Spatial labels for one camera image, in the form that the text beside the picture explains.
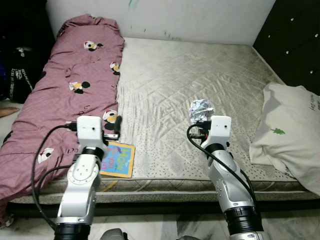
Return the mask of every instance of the quilted mattress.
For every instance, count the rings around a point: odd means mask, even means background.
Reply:
[[[120,73],[120,142],[136,147],[133,173],[102,177],[98,202],[217,201],[207,159],[186,137],[195,99],[209,99],[216,115],[232,117],[230,151],[259,201],[319,198],[273,166],[250,163],[263,88],[282,83],[252,47],[125,38]],[[65,177],[52,181],[41,202],[60,203],[66,185]],[[33,201],[25,196],[13,202]]]

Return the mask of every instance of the colorful book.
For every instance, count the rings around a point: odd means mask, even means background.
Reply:
[[[135,147],[118,142],[109,142],[108,156],[101,162],[103,175],[131,178],[134,166]]]

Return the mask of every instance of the black wire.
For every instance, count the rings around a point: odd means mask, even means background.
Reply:
[[[203,147],[201,147],[200,145],[198,145],[195,141],[192,140],[191,136],[190,136],[190,130],[194,127],[201,127],[201,124],[192,124],[191,126],[188,127],[187,131],[186,131],[186,136],[188,138],[188,140],[190,141],[190,143],[192,145],[194,145],[197,149],[199,149],[200,151],[204,152],[206,155],[208,155],[209,157],[211,157],[213,160],[217,161],[220,165],[222,165],[225,169],[228,170],[229,173],[231,173],[232,176],[234,176],[243,186],[244,188],[248,191],[248,193],[250,194],[250,197],[252,198],[252,201],[257,209],[257,214],[259,216],[259,218],[261,219],[261,213],[258,209],[258,202],[254,193],[254,190],[252,188],[251,182],[248,178],[248,176],[242,171],[240,170],[240,172],[243,174],[243,176],[245,177],[245,179],[248,182],[248,185],[230,168],[228,167],[226,164],[224,164],[221,160],[219,160],[216,156],[212,155],[211,152],[205,150]]]
[[[41,185],[43,183],[43,181],[45,180],[46,176],[48,174],[50,174],[51,172],[55,171],[55,170],[59,170],[59,169],[68,169],[70,168],[71,165],[65,165],[65,166],[57,166],[57,167],[54,167],[54,168],[51,168],[49,171],[47,171],[39,180],[38,182],[38,185],[37,185],[37,188],[36,188],[36,192],[35,192],[35,197],[36,199],[38,200],[39,202],[39,195],[40,195],[40,190],[41,190]]]
[[[50,220],[50,218],[48,218],[46,216],[46,214],[42,211],[40,203],[39,203],[39,199],[36,196],[36,190],[35,190],[35,169],[36,169],[36,162],[37,162],[37,158],[38,155],[42,149],[42,147],[44,146],[46,140],[48,139],[48,137],[52,134],[52,132],[54,130],[57,129],[61,129],[61,128],[66,128],[66,125],[59,125],[59,126],[55,126],[54,128],[52,128],[45,136],[45,138],[42,140],[38,150],[35,153],[34,159],[33,159],[33,163],[32,163],[32,170],[31,170],[31,189],[32,189],[32,198],[33,201],[36,205],[36,207],[38,208],[39,212],[41,213],[43,219],[50,225],[50,227],[55,231],[56,230],[56,224]]]

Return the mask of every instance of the pink comforter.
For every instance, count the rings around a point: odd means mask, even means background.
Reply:
[[[119,80],[114,66],[121,63],[123,47],[114,20],[86,14],[64,23],[43,70],[45,76],[29,95],[0,149],[0,226],[8,221],[7,203],[31,193],[32,162],[51,128],[91,115],[104,116],[103,128],[112,130]],[[77,147],[74,132],[53,132],[38,156],[35,182],[47,170],[71,164]],[[65,172],[55,171],[44,184]]]

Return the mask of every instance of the floor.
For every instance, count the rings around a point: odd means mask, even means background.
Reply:
[[[262,213],[264,230],[273,240],[320,240],[320,209]],[[227,240],[222,214],[127,215],[95,217],[89,240],[99,240],[113,228],[128,233],[129,240],[176,240],[184,235],[201,240]],[[52,240],[51,228],[41,218],[18,218],[0,230],[1,240]]]

